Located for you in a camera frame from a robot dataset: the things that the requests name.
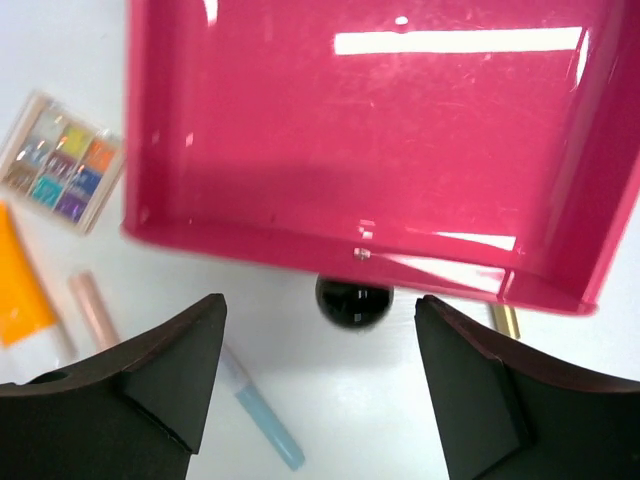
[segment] blue pen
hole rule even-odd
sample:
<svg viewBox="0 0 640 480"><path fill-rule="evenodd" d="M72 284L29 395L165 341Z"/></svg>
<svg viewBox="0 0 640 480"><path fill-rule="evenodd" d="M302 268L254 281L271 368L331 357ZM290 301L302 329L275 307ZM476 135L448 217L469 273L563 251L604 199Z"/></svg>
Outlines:
<svg viewBox="0 0 640 480"><path fill-rule="evenodd" d="M229 348L222 345L220 351L220 363L229 373L234 395L251 415L253 421L269 443L273 445L280 457L293 471L297 470L304 463L304 453L291 437L287 429L282 425L273 410L267 405L262 395L247 375L242 365L238 363Z"/></svg>

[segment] pink tray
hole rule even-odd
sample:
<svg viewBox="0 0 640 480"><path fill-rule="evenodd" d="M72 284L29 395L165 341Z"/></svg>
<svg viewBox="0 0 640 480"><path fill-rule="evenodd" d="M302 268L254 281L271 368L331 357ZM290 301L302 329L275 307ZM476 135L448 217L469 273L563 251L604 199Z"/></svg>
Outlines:
<svg viewBox="0 0 640 480"><path fill-rule="evenodd" d="M126 230L587 314L640 186L640 2L136 0Z"/></svg>

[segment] colorful palette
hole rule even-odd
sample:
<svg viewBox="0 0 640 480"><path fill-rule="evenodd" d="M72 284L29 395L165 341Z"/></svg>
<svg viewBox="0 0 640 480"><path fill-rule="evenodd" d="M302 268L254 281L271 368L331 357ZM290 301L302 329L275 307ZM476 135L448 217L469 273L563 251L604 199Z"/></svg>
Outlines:
<svg viewBox="0 0 640 480"><path fill-rule="evenodd" d="M121 142L51 97L35 94L2 152L1 165L6 187L86 232L120 173Z"/></svg>

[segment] makeup palette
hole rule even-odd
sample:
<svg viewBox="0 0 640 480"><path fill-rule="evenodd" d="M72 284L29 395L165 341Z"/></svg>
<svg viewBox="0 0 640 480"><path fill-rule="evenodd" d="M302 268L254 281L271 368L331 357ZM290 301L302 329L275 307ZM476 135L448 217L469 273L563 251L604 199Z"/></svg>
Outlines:
<svg viewBox="0 0 640 480"><path fill-rule="evenodd" d="M122 142L64 105L33 94L0 157L0 179L18 197L86 233L123 163Z"/></svg>

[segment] white table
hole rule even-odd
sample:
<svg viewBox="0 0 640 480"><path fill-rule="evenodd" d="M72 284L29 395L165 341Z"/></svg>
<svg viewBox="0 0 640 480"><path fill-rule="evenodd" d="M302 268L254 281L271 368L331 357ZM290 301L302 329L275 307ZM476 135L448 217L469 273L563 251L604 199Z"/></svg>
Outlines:
<svg viewBox="0 0 640 480"><path fill-rule="evenodd" d="M124 0L0 2L0 132L8 131L33 88L122 132L125 10ZM78 359L95 347L66 287L74 270L94 272L124 339L207 293L222 292L229 305L227 341L307 457L301 470L290 473L231 390L218 382L189 479L447 478L415 337L418 293L396 291L379 326L346 332L319 313L314 275L136 244L119 230L122 210L119 185L94 231L81 238L15 206ZM636 210L600 311L590 318L520 311L522 340L578 365L640 380L639 244ZM485 305L451 303L489 322ZM11 378L6 368L0 373L0 380Z"/></svg>

